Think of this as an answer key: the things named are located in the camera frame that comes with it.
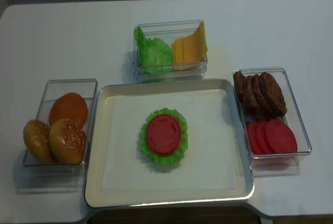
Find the brown meat patty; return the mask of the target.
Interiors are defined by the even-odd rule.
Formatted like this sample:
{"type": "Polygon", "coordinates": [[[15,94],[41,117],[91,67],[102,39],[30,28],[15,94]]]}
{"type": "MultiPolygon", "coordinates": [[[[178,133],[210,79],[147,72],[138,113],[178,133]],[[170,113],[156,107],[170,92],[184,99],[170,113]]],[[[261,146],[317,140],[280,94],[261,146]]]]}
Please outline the brown meat patty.
{"type": "Polygon", "coordinates": [[[244,80],[245,76],[241,73],[241,71],[236,71],[233,74],[234,79],[234,89],[237,94],[239,101],[242,103],[246,98],[244,93],[244,80]]]}
{"type": "Polygon", "coordinates": [[[253,79],[253,76],[251,76],[251,75],[245,77],[244,92],[245,92],[246,99],[249,103],[249,106],[251,108],[251,114],[255,115],[258,110],[259,104],[258,104],[258,101],[252,90],[252,79],[253,79]]]}
{"type": "Polygon", "coordinates": [[[252,78],[252,90],[253,90],[254,96],[255,96],[258,104],[261,107],[262,115],[263,115],[262,119],[268,119],[270,112],[267,109],[265,98],[261,92],[258,74],[255,74],[252,78]]]}
{"type": "Polygon", "coordinates": [[[263,96],[273,113],[277,117],[283,117],[287,112],[287,107],[281,88],[275,78],[271,74],[263,72],[259,76],[259,82],[263,96]]]}

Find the green lettuce in container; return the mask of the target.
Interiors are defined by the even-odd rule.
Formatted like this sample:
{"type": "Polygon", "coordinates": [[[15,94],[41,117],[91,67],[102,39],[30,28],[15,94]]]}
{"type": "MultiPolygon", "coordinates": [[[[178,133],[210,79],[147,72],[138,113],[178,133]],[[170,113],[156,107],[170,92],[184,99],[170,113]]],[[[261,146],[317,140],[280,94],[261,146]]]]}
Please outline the green lettuce in container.
{"type": "Polygon", "coordinates": [[[141,74],[159,74],[172,71],[174,63],[171,48],[160,39],[148,39],[140,27],[134,30],[141,74]]]}

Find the clear lettuce cheese container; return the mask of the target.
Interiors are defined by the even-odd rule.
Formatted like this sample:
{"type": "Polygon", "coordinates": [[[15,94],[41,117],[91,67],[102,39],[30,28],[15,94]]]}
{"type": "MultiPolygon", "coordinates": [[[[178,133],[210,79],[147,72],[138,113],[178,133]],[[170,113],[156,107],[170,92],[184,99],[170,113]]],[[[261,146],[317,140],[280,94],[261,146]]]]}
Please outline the clear lettuce cheese container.
{"type": "MultiPolygon", "coordinates": [[[[140,27],[145,34],[146,38],[154,39],[160,38],[164,40],[171,48],[172,43],[178,38],[185,38],[193,34],[199,27],[201,20],[188,20],[188,21],[175,21],[164,23],[147,23],[139,24],[136,28],[140,27]]],[[[186,69],[178,70],[178,65],[173,63],[172,71],[168,73],[159,74],[141,74],[140,67],[138,66],[138,51],[136,42],[133,43],[133,70],[136,79],[142,83],[153,81],[166,81],[166,80],[179,80],[190,78],[203,78],[206,70],[208,58],[205,55],[204,60],[197,63],[182,64],[186,69]]]]}

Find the flat yellow cheese slices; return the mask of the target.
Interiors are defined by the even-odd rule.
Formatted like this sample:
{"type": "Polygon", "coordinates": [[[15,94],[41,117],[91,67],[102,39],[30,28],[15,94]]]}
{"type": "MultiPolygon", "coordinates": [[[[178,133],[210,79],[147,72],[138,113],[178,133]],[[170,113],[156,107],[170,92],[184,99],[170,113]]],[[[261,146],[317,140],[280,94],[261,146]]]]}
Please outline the flat yellow cheese slices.
{"type": "Polygon", "coordinates": [[[189,63],[184,63],[182,39],[183,38],[176,39],[171,45],[173,61],[175,64],[178,65],[178,70],[186,69],[184,66],[180,66],[180,65],[189,64],[189,63]]]}

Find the upright yellow cheese slice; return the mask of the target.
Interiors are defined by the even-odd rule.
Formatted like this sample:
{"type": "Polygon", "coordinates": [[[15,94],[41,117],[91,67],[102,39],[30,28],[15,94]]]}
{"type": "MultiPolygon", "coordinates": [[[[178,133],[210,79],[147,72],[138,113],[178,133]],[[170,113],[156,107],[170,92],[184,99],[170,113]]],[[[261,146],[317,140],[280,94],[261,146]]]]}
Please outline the upright yellow cheese slice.
{"type": "Polygon", "coordinates": [[[184,63],[196,63],[204,59],[208,51],[204,21],[193,34],[182,39],[182,47],[184,63]]]}

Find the green lettuce leaf on tray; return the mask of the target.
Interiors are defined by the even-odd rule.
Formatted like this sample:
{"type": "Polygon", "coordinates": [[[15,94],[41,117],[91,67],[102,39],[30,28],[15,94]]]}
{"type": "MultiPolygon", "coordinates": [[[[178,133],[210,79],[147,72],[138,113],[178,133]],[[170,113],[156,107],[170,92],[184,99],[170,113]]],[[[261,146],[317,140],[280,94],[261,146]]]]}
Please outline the green lettuce leaf on tray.
{"type": "Polygon", "coordinates": [[[162,108],[159,110],[153,111],[146,119],[146,122],[141,127],[140,133],[138,134],[138,147],[139,150],[146,155],[152,162],[162,165],[162,166],[175,166],[181,159],[184,158],[184,153],[188,149],[188,125],[186,119],[176,110],[176,109],[168,109],[162,108]],[[146,143],[146,129],[149,121],[160,114],[167,114],[172,116],[177,120],[181,128],[181,140],[176,148],[170,154],[160,155],[158,153],[153,152],[146,143]]]}

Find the red tomato slice on tray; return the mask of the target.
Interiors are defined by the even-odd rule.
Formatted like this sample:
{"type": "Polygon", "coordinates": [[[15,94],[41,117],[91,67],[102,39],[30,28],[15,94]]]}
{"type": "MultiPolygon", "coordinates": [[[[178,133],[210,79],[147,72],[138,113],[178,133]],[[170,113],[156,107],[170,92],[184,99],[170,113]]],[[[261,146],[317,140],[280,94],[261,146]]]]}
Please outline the red tomato slice on tray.
{"type": "Polygon", "coordinates": [[[176,150],[181,140],[181,128],[175,118],[167,114],[153,117],[146,129],[146,143],[155,153],[167,155],[176,150]]]}

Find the white paper sheet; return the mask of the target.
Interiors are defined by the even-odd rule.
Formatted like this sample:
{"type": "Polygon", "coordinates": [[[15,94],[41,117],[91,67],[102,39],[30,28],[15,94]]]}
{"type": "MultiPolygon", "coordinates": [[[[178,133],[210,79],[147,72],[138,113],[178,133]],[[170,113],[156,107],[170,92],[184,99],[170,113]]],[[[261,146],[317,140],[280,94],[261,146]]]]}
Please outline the white paper sheet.
{"type": "Polygon", "coordinates": [[[223,90],[116,97],[102,188],[232,189],[234,139],[223,90]],[[176,109],[188,125],[188,149],[174,168],[155,164],[138,149],[146,118],[162,108],[176,109]]]}

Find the left red tomato slice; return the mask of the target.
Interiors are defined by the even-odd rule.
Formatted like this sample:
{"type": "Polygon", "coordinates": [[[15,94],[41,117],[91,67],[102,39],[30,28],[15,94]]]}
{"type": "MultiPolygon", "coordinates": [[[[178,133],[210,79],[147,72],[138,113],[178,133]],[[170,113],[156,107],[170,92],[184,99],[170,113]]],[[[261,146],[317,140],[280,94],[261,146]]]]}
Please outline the left red tomato slice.
{"type": "Polygon", "coordinates": [[[262,154],[262,150],[257,143],[257,136],[256,136],[257,126],[258,126],[257,121],[250,122],[247,127],[247,132],[252,153],[255,155],[260,155],[262,154]]]}

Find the smooth orange bun half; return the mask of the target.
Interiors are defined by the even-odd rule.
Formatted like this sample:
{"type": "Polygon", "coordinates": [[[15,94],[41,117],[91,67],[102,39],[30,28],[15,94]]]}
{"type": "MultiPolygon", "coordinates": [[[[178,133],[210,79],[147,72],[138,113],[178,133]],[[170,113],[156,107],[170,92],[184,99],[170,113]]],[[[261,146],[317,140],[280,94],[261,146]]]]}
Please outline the smooth orange bun half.
{"type": "Polygon", "coordinates": [[[58,98],[49,113],[49,123],[52,126],[60,119],[71,119],[78,126],[84,126],[88,116],[87,104],[82,96],[67,93],[58,98]]]}

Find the right sesame bun top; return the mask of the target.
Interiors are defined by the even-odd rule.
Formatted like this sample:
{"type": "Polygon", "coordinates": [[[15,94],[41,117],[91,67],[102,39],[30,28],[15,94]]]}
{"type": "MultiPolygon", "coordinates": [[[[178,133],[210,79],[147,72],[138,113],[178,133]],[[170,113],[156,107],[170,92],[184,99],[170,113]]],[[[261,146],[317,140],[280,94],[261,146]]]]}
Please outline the right sesame bun top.
{"type": "Polygon", "coordinates": [[[62,164],[76,165],[83,159],[86,134],[71,119],[56,121],[49,132],[49,147],[53,156],[62,164]]]}

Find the sesame bun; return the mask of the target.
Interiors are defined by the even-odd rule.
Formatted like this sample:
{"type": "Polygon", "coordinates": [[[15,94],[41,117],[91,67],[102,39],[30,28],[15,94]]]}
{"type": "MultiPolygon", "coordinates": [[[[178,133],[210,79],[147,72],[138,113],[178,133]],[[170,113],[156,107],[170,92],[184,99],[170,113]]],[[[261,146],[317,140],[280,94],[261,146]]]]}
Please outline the sesame bun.
{"type": "Polygon", "coordinates": [[[76,165],[83,159],[86,134],[71,119],[56,121],[49,132],[49,147],[53,156],[62,164],[76,165]]]}
{"type": "Polygon", "coordinates": [[[23,129],[23,140],[27,150],[38,161],[46,165],[57,163],[50,151],[49,132],[50,127],[37,119],[29,120],[23,129]]]}

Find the middle red tomato slice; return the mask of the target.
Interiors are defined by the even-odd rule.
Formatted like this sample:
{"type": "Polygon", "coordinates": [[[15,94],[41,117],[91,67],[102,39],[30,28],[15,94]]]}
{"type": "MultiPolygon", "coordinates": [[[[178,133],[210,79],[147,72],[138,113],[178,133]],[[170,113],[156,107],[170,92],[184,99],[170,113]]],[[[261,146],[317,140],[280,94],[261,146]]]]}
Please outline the middle red tomato slice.
{"type": "Polygon", "coordinates": [[[266,130],[267,121],[260,121],[256,130],[256,140],[262,154],[272,154],[273,150],[269,146],[265,130],[266,130]]]}

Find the clear patty tomato container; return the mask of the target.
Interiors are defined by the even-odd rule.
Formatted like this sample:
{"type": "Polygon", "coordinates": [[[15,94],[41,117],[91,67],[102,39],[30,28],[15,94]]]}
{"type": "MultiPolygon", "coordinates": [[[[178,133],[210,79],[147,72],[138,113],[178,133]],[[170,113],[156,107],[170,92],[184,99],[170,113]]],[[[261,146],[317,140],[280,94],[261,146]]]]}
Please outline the clear patty tomato container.
{"type": "Polygon", "coordinates": [[[270,112],[270,115],[268,119],[262,119],[262,110],[261,107],[258,107],[258,110],[255,115],[251,114],[251,108],[249,106],[249,103],[247,99],[245,98],[243,102],[241,103],[237,97],[236,94],[236,102],[238,104],[238,109],[240,112],[240,118],[241,118],[241,124],[244,132],[244,137],[245,137],[245,142],[246,146],[248,149],[248,154],[249,157],[252,161],[255,161],[257,163],[278,163],[278,164],[287,164],[291,163],[294,159],[300,158],[302,156],[310,155],[312,152],[312,147],[306,132],[306,129],[303,124],[303,120],[298,108],[298,104],[296,102],[296,99],[293,94],[293,90],[291,88],[291,85],[289,83],[289,79],[287,77],[287,74],[283,68],[261,68],[261,69],[240,69],[237,71],[241,71],[241,73],[247,77],[249,75],[254,76],[255,74],[258,74],[259,76],[263,72],[267,72],[271,74],[278,85],[281,88],[282,94],[284,96],[284,100],[286,103],[287,107],[287,112],[283,117],[277,117],[271,107],[267,105],[267,109],[270,112]],[[293,132],[296,142],[297,142],[297,147],[298,150],[295,153],[282,153],[278,154],[273,151],[272,154],[260,154],[260,155],[255,155],[252,153],[251,146],[249,143],[249,138],[248,138],[248,132],[247,132],[247,127],[248,124],[252,121],[257,121],[258,123],[260,121],[267,121],[269,122],[271,119],[278,119],[285,123],[293,132]]]}

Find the front red tomato slice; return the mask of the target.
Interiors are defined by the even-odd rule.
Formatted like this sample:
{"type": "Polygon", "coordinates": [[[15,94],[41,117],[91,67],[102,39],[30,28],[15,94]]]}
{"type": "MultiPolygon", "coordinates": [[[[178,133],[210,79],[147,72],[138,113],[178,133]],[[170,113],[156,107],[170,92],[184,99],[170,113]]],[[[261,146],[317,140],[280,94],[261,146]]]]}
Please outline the front red tomato slice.
{"type": "Polygon", "coordinates": [[[295,153],[298,150],[296,138],[291,129],[278,119],[271,119],[265,127],[266,139],[275,153],[295,153]]]}

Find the silver metal tray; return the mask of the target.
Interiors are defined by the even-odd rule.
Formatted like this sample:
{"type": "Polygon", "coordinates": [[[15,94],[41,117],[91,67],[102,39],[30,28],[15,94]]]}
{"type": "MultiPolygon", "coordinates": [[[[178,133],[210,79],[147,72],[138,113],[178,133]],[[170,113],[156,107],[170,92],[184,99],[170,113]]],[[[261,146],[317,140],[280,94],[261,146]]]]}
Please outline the silver metal tray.
{"type": "Polygon", "coordinates": [[[85,200],[93,208],[118,206],[154,206],[204,202],[244,201],[254,191],[254,179],[248,160],[234,88],[226,79],[183,80],[146,84],[110,85],[98,96],[91,144],[85,200]],[[119,96],[147,96],[155,94],[223,90],[235,131],[231,143],[235,166],[236,186],[232,189],[106,189],[102,188],[112,121],[113,102],[119,96]]]}

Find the clear plastic bun container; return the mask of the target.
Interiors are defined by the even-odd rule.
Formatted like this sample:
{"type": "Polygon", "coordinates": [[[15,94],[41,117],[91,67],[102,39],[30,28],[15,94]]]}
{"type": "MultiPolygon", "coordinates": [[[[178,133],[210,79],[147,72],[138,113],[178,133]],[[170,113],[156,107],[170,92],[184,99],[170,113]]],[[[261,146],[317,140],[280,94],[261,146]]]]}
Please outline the clear plastic bun container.
{"type": "Polygon", "coordinates": [[[82,173],[86,170],[92,132],[94,128],[94,117],[96,109],[98,82],[96,79],[67,79],[49,80],[43,92],[36,119],[49,124],[49,113],[56,99],[67,93],[76,93],[83,97],[87,104],[88,114],[83,131],[86,134],[86,143],[83,149],[83,158],[80,163],[75,165],[43,165],[33,155],[26,151],[23,158],[23,171],[35,173],[58,173],[68,175],[70,173],[82,173]]]}

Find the left sesame bun top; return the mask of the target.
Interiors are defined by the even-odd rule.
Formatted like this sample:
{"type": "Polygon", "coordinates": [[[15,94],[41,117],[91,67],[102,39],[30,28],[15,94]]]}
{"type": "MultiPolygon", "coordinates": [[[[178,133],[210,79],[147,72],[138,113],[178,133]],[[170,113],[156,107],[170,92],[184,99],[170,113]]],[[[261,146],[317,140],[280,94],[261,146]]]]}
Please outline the left sesame bun top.
{"type": "Polygon", "coordinates": [[[37,119],[29,120],[23,129],[23,140],[27,150],[38,161],[46,165],[57,163],[50,151],[49,132],[50,127],[37,119]]]}

